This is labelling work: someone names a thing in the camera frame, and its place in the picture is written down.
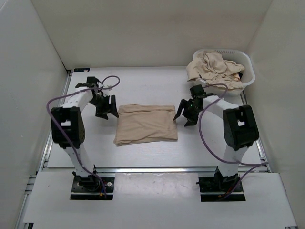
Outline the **front aluminium rail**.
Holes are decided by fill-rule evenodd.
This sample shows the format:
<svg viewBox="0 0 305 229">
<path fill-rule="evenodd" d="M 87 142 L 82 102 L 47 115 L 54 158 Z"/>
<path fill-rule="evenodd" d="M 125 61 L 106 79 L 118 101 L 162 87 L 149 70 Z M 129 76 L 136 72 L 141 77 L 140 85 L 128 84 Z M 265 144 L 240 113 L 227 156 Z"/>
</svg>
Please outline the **front aluminium rail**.
<svg viewBox="0 0 305 229">
<path fill-rule="evenodd" d="M 97 167 L 99 173 L 214 173 L 216 167 Z"/>
</svg>

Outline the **white laundry basket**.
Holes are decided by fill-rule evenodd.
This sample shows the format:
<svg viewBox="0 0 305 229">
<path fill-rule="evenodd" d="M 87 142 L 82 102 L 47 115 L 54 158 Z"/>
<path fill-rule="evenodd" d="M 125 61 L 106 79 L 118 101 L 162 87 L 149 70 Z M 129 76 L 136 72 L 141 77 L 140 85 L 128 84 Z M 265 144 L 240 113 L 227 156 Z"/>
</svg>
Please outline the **white laundry basket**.
<svg viewBox="0 0 305 229">
<path fill-rule="evenodd" d="M 210 85 L 208 89 L 228 96 L 238 96 L 255 81 L 250 57 L 242 51 L 229 49 L 200 49 L 187 65 L 188 81 L 195 85 Z"/>
</svg>

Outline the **beige clothes pile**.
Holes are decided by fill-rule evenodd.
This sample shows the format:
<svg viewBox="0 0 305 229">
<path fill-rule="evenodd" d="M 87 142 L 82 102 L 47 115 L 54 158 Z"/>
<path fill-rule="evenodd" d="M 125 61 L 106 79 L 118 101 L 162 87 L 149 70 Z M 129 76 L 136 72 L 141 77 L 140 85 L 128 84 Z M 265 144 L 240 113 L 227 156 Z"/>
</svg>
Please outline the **beige clothes pile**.
<svg viewBox="0 0 305 229">
<path fill-rule="evenodd" d="M 186 67 L 188 81 L 203 79 L 208 85 L 229 90 L 243 87 L 239 72 L 244 70 L 243 65 L 223 59 L 217 51 L 199 52 Z"/>
</svg>

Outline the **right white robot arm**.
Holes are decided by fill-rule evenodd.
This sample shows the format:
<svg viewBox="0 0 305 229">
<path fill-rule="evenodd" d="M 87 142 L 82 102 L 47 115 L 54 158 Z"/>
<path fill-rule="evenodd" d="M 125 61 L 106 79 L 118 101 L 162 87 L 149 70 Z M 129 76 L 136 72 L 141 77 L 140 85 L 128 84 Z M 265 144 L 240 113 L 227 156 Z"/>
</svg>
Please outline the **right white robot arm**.
<svg viewBox="0 0 305 229">
<path fill-rule="evenodd" d="M 238 167 L 245 152 L 259 138 L 253 110 L 249 105 L 239 106 L 223 100 L 214 93 L 204 91 L 202 85 L 190 88 L 191 99 L 180 101 L 175 118 L 184 116 L 185 126 L 195 126 L 206 110 L 223 121 L 224 139 L 227 144 L 224 156 L 217 157 L 217 166 L 212 181 L 202 184 L 211 191 L 232 190 L 239 181 Z"/>
</svg>

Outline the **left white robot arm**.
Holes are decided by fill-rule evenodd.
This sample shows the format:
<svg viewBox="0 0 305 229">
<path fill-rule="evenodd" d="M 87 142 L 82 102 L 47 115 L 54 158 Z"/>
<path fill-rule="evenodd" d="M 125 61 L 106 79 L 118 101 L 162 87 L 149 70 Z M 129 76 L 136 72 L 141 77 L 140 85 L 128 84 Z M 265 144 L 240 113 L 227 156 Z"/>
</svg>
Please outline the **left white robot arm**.
<svg viewBox="0 0 305 229">
<path fill-rule="evenodd" d="M 105 81 L 90 76 L 86 82 L 78 83 L 73 93 L 62 96 L 68 99 L 62 106 L 51 108 L 54 99 L 46 104 L 51 118 L 52 140 L 69 155 L 76 170 L 74 177 L 80 179 L 80 185 L 89 191 L 100 191 L 102 194 L 106 194 L 105 183 L 97 174 L 95 165 L 89 161 L 83 145 L 86 133 L 81 113 L 91 104 L 98 118 L 108 119 L 108 114 L 118 117 L 115 96 L 103 93 L 114 87 L 106 87 Z"/>
</svg>

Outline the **right aluminium rail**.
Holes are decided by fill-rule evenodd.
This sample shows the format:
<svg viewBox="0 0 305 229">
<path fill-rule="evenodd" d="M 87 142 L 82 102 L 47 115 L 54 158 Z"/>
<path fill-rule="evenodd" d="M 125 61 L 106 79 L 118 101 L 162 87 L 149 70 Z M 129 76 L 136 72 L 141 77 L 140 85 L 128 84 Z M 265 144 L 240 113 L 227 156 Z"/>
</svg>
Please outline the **right aluminium rail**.
<svg viewBox="0 0 305 229">
<path fill-rule="evenodd" d="M 257 148 L 259 151 L 259 155 L 260 155 L 260 160 L 265 163 L 267 172 L 271 173 L 271 168 L 270 168 L 262 141 L 259 136 L 259 130 L 258 130 L 257 123 L 255 120 L 254 112 L 253 112 L 252 107 L 250 106 L 250 104 L 247 101 L 247 97 L 246 97 L 246 94 L 244 91 L 241 94 L 241 99 L 244 102 L 243 109 L 246 112 L 246 125 L 250 128 L 250 133 L 256 142 L 256 145 L 257 145 Z"/>
</svg>

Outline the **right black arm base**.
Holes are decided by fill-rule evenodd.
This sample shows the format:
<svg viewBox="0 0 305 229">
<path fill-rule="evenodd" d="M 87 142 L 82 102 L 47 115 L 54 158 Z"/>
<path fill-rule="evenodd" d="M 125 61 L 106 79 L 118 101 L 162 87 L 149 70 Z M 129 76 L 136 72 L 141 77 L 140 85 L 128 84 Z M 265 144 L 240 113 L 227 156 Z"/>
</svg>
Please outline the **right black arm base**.
<svg viewBox="0 0 305 229">
<path fill-rule="evenodd" d="M 223 177 L 216 171 L 213 177 L 198 177 L 201 202 L 244 202 L 243 185 L 240 176 L 235 174 Z"/>
</svg>

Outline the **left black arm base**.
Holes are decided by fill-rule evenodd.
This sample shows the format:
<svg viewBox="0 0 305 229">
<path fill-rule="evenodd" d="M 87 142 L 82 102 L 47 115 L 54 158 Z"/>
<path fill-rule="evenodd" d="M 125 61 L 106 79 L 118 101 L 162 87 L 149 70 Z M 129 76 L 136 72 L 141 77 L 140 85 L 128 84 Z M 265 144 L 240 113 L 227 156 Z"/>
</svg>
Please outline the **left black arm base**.
<svg viewBox="0 0 305 229">
<path fill-rule="evenodd" d="M 113 200 L 115 177 L 101 177 L 96 170 L 95 175 L 72 174 L 71 200 Z"/>
</svg>

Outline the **black corner label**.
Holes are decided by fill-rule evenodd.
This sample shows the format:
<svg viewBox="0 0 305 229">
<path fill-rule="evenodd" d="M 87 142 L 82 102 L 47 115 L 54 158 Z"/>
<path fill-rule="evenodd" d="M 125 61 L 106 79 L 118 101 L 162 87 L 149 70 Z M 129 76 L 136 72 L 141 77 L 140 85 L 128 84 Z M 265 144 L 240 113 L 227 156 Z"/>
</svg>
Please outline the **black corner label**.
<svg viewBox="0 0 305 229">
<path fill-rule="evenodd" d="M 75 68 L 74 72 L 89 72 L 90 68 Z"/>
</svg>

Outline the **beige trousers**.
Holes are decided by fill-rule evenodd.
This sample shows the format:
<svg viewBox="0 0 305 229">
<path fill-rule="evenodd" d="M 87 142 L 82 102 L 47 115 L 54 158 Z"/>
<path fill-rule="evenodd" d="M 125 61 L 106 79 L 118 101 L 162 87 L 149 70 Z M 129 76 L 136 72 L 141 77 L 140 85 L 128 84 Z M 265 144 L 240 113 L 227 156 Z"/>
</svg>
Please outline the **beige trousers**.
<svg viewBox="0 0 305 229">
<path fill-rule="evenodd" d="M 118 113 L 113 142 L 117 146 L 178 140 L 174 105 L 128 104 Z"/>
</svg>

